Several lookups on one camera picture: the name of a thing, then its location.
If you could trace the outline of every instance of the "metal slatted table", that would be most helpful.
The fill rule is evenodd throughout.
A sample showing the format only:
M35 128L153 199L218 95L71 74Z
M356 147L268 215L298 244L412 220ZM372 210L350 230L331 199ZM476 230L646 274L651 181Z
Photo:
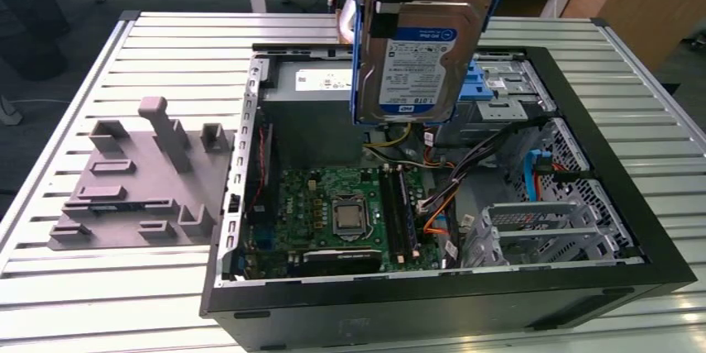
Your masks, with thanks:
M184 128L219 122L238 129L251 44L267 41L335 43L334 18L144 12L119 22L0 223L3 352L239 350L215 322L198 316L207 246L53 252L47 241L92 150L85 135L96 120L117 118L125 128L148 130L139 100L160 95ZM703 133L609 28L587 20L496 18L480 44L550 49L701 281L573 330L360 349L703 351Z

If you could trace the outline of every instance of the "gray plastic part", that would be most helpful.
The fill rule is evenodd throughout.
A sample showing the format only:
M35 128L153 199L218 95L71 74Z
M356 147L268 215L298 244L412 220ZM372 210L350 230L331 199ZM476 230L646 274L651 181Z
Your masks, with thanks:
M172 198L153 198L152 200L167 200L164 204L147 204L144 210L152 215L176 215L179 214L179 203Z
M207 123L200 129L200 143L206 152L223 152L228 150L226 132L219 123Z
M184 151L184 130L182 125L172 123L167 116L167 100L164 97L144 97L137 114L149 120L156 133L156 140L179 173L191 171L187 152Z
M124 139L127 136L128 132L124 130L119 120L101 120L96 122L88 138L101 153L120 154L123 151L117 140Z
M196 218L194 218L187 206L182 206L178 224L182 227L184 233L187 233L187 236L210 236L210 231L214 229L215 221L206 206L200 206L199 215Z
M226 150L207 151L203 129L183 132L183 145L180 127L175 129L180 123L161 115L156 124L169 126L167 136L176 142L191 171L175 170L163 150L169 138L159 136L157 145L153 132L123 134L119 122L99 122L93 131L111 137L117 148L105 152L96 149L91 154L51 233L52 250L208 244L220 221L234 132L210 126L208 131L220 131L216 136L226 139ZM167 226L157 227L153 222Z
M52 228L52 238L61 242L87 242L91 240L91 230L79 223L56 225Z
M96 161L91 165L89 170L96 175L132 174L135 172L135 163L127 159Z
M127 196L127 192L120 185L117 186L84 186L79 190L79 193L76 193L76 196L87 200L107 199L107 198L115 198L115 199L121 200Z
M147 241L173 239L176 236L175 229L167 221L141 221L137 233Z

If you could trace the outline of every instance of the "floor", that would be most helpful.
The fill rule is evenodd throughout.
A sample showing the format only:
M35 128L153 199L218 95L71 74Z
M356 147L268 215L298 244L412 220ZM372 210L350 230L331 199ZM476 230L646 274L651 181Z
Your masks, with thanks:
M44 82L27 82L0 61L0 93L8 100L57 99L69 101L100 52L123 10L153 12L248 12L248 0L57 0L71 32L59 39L68 59L64 74ZM267 0L271 12L327 12L326 0ZM675 98L701 128L706 129L706 51L691 52L681 45L657 73L665 83L681 83ZM56 102L17 103L23 112L21 125L0 126L0 192L17 190L41 153L64 112L65 104ZM0 193L0 216L12 196Z

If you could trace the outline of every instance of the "yellow wire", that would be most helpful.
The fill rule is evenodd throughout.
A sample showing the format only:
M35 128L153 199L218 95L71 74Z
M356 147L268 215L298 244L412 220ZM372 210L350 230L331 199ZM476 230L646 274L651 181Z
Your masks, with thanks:
M379 142L378 144L363 144L366 148L386 148L388 146L396 145L399 142L404 141L407 139L407 136L410 136L411 133L411 123L407 123L407 127L404 128L404 134L394 141L390 142Z

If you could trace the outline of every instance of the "blue drive bracket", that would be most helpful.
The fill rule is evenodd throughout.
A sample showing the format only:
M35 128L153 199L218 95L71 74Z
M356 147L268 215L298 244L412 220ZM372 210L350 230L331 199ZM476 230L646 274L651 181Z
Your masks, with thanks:
M358 114L355 112L358 106L358 72L360 69L360 41L363 35L363 7L360 6L363 0L355 0L355 17L354 17L354 40L352 40L352 82L351 82L351 101L348 107L351 110L352 124L359 124Z
M486 74L475 61L467 66L467 74L463 79L459 101L490 101L495 99L495 93L486 86Z

